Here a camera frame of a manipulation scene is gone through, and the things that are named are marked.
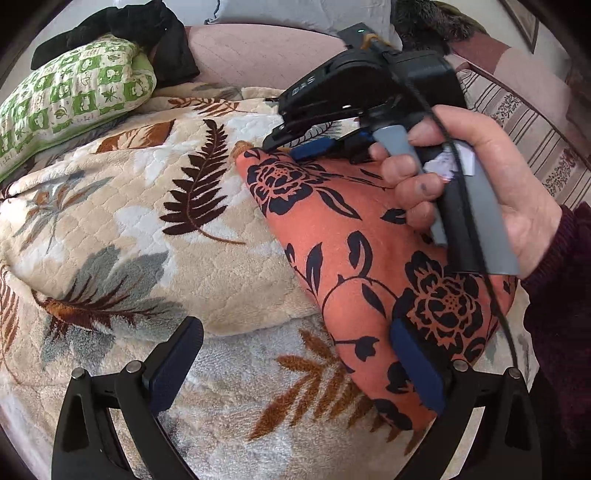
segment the fur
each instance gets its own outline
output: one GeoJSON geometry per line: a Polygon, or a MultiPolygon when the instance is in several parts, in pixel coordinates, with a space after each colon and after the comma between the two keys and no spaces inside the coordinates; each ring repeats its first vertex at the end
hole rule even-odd
{"type": "Polygon", "coordinates": [[[431,48],[448,54],[447,42],[470,38],[475,30],[466,18],[443,11],[431,0],[392,0],[390,21],[404,50],[431,48]]]}

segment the black cloth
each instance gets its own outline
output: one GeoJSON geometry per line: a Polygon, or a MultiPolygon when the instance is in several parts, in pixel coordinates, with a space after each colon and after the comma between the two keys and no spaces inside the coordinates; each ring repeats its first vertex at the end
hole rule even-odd
{"type": "Polygon", "coordinates": [[[589,439],[577,447],[569,442],[556,392],[542,370],[535,376],[530,399],[540,435],[543,480],[589,479],[589,439]]]}
{"type": "Polygon", "coordinates": [[[159,87],[188,82],[199,75],[184,25],[161,0],[108,7],[92,14],[73,30],[39,45],[31,60],[31,70],[107,33],[136,42],[146,54],[157,45],[152,66],[159,87]]]}

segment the pink pillow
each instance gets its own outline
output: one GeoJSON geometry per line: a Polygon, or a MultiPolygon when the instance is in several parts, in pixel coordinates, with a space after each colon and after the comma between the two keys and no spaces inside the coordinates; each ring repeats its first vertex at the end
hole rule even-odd
{"type": "MultiPolygon", "coordinates": [[[[390,344],[392,318],[407,317],[450,360],[473,364],[497,327],[482,278],[451,272],[445,250],[405,224],[377,162],[301,166],[284,153],[252,149],[236,166],[318,302],[351,379],[391,425],[426,429],[435,413],[422,405],[390,344]]],[[[517,281],[492,281],[506,313],[517,281]]]]}
{"type": "Polygon", "coordinates": [[[188,37],[196,81],[238,87],[286,89],[345,50],[338,38],[272,25],[203,25],[188,37]]]}

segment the orange floral fabric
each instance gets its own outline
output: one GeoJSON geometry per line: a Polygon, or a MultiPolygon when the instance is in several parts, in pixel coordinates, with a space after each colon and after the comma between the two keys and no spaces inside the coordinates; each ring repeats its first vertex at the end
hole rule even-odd
{"type": "MultiPolygon", "coordinates": [[[[378,411],[402,430],[423,430],[421,404],[389,341],[392,318],[408,317],[451,359],[473,364],[497,327],[484,282],[455,274],[446,252],[405,224],[379,163],[251,149],[236,166],[301,285],[314,297],[337,352],[378,411]]],[[[502,310],[514,278],[492,277],[502,310]]]]}

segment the green patterned pillow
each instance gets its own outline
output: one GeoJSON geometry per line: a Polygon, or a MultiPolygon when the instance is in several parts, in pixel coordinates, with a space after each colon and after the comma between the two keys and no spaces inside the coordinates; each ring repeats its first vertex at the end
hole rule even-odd
{"type": "Polygon", "coordinates": [[[139,107],[155,87],[146,55],[112,35],[45,64],[0,106],[0,181],[35,153],[139,107]]]}

